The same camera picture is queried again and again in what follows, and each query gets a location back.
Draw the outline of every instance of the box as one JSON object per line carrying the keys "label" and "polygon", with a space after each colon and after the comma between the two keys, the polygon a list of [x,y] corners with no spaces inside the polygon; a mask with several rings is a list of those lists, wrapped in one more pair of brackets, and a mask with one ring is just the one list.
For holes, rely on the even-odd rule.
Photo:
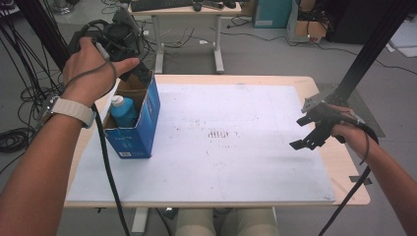
{"label": "box", "polygon": [[[300,10],[302,12],[310,12],[315,5],[315,0],[301,0]],[[299,6],[296,0],[292,0],[291,14],[288,19],[287,36],[288,41],[294,42],[307,42],[314,41],[320,42],[322,37],[326,36],[328,31],[328,22],[314,22],[314,21],[300,21]]]}
{"label": "box", "polygon": [[110,109],[103,122],[106,139],[116,150],[120,158],[150,158],[153,138],[159,114],[160,101],[154,74],[151,81],[144,85],[138,78],[130,77],[126,82],[120,81],[115,95],[133,99],[139,112],[138,122],[132,128],[117,128],[110,115]]}
{"label": "box", "polygon": [[291,0],[257,0],[255,4],[254,28],[286,28]]}

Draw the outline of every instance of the table leg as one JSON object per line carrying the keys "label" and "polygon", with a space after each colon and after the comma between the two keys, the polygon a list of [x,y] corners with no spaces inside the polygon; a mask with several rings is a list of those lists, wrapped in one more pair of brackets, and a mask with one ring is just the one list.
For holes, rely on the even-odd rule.
{"label": "table leg", "polygon": [[218,74],[224,73],[223,60],[221,59],[220,51],[220,32],[221,32],[221,16],[216,16],[216,29],[215,29],[215,43],[214,47],[214,60],[215,60],[215,70]]}
{"label": "table leg", "polygon": [[159,34],[159,21],[157,16],[152,16],[153,22],[153,30],[155,32],[155,39],[156,39],[156,59],[155,59],[155,68],[154,72],[156,74],[162,74],[162,66],[163,66],[163,43],[160,42],[160,34]]}
{"label": "table leg", "polygon": [[136,208],[132,225],[132,236],[141,236],[145,234],[148,219],[148,209],[146,207]]}

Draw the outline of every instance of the wooden table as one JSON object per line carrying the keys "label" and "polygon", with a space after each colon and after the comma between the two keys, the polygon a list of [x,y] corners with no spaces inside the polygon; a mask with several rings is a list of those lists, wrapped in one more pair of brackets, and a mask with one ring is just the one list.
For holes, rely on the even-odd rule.
{"label": "wooden table", "polygon": [[[318,89],[311,78],[308,77],[279,77],[279,76],[205,76],[205,75],[156,75],[156,82],[158,85],[164,84],[188,84],[188,85],[263,85],[263,86],[290,86],[295,87],[298,92],[301,104],[304,103],[304,98],[314,95]],[[98,107],[103,107],[107,97],[102,98],[97,102]],[[70,189],[74,176],[77,172],[78,163],[82,155],[83,149],[89,140],[91,132],[96,132],[95,129],[83,130],[79,139],[76,154],[73,161],[70,182],[68,188]],[[319,148],[320,156],[323,159],[324,166],[328,172],[328,178],[333,187],[335,201],[332,205],[338,205],[344,199],[346,194],[352,188],[354,183],[349,179],[349,176],[358,175],[355,165],[347,152],[344,145],[341,145],[335,139],[328,139],[326,144]],[[100,151],[97,151],[97,158],[101,158]],[[361,187],[355,196],[349,202],[350,205],[366,205],[370,201],[370,197],[364,187]],[[258,206],[275,206],[271,203],[258,204]],[[89,203],[66,202],[66,207],[114,207],[114,203],[101,203],[91,200]],[[186,205],[170,205],[166,203],[163,206],[161,203],[134,203],[124,204],[125,207],[183,207]],[[245,204],[235,204],[238,206],[247,206]]]}

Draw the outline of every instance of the blue bottle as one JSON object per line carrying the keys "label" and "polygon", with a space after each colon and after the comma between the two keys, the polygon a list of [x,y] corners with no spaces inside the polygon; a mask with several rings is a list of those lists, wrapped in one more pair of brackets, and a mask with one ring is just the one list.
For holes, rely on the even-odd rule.
{"label": "blue bottle", "polygon": [[121,95],[115,95],[111,98],[110,114],[116,121],[117,127],[120,128],[135,127],[138,118],[133,100]]}

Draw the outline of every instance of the watch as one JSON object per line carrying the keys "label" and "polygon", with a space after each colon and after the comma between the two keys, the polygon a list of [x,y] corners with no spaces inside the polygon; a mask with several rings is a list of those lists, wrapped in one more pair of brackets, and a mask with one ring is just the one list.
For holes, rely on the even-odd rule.
{"label": "watch", "polygon": [[43,101],[43,106],[37,118],[37,127],[42,127],[55,113],[77,118],[84,123],[83,128],[87,129],[91,127],[95,118],[95,112],[85,105],[77,101],[63,99],[59,95],[51,93]]}

